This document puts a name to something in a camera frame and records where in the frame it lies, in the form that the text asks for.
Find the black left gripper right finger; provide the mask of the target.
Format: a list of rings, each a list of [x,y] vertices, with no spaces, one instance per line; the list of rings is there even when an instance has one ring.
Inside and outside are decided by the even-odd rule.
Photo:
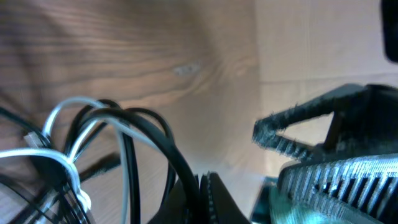
[[[202,175],[200,193],[204,206],[202,223],[250,224],[216,172]]]

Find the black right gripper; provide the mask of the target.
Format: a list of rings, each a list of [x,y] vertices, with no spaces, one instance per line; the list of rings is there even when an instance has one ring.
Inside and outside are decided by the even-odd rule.
[[[276,134],[291,124],[333,113],[326,139],[315,147]],[[346,159],[397,152],[397,88],[344,84],[301,105],[259,119],[253,141],[298,161]]]

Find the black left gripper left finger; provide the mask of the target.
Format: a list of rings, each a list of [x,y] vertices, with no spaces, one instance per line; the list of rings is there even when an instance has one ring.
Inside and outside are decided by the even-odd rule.
[[[197,203],[190,202],[186,196],[182,181],[176,181],[166,201],[148,224],[197,224]]]

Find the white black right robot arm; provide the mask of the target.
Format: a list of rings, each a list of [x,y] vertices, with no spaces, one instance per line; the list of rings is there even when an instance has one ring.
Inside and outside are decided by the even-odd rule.
[[[397,222],[397,2],[256,1],[273,222]]]

